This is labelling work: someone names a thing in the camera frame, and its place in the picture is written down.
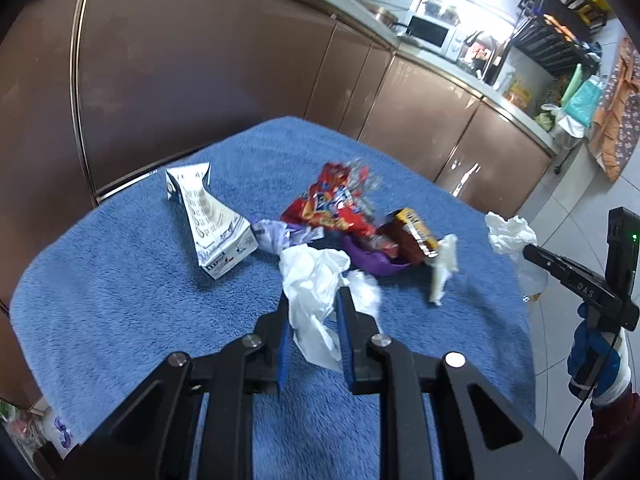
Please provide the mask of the right blue white gloved hand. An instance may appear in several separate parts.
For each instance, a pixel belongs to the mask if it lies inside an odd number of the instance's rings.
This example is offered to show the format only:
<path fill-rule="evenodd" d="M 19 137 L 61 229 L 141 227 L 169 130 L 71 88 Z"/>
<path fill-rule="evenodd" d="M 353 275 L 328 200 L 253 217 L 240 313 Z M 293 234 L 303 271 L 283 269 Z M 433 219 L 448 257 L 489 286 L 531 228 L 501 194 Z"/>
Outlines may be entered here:
<path fill-rule="evenodd" d="M 604 408 L 620 400 L 631 386 L 631 369 L 626 330 L 616 334 L 590 327 L 588 304 L 577 310 L 582 322 L 574 333 L 574 342 L 567 358 L 570 384 L 580 391 L 591 391 L 591 405 Z"/>

